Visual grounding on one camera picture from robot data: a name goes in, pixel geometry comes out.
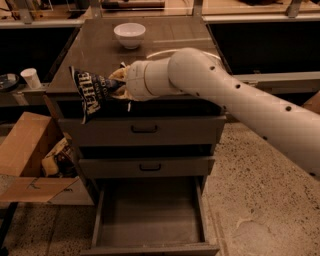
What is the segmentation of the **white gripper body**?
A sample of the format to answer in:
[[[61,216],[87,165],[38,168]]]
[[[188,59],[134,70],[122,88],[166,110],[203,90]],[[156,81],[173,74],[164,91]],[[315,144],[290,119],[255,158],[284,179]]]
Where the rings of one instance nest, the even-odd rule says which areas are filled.
[[[168,76],[169,59],[135,61],[127,72],[126,89],[136,101],[148,101],[161,96],[181,95]]]

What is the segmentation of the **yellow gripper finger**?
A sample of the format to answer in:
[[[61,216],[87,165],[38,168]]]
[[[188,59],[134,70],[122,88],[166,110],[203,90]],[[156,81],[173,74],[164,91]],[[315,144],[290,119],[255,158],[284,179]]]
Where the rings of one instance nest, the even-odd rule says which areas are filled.
[[[131,95],[125,85],[112,92],[111,96],[119,100],[134,100],[134,97]]]
[[[121,67],[109,75],[109,79],[125,82],[127,80],[129,66]]]

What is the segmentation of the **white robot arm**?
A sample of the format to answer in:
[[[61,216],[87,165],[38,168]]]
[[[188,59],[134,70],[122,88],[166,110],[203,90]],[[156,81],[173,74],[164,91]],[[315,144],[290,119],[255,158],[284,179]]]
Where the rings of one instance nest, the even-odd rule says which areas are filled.
[[[189,94],[210,101],[320,179],[320,116],[239,81],[203,51],[182,48],[165,59],[135,61],[110,77],[125,84],[131,100]]]

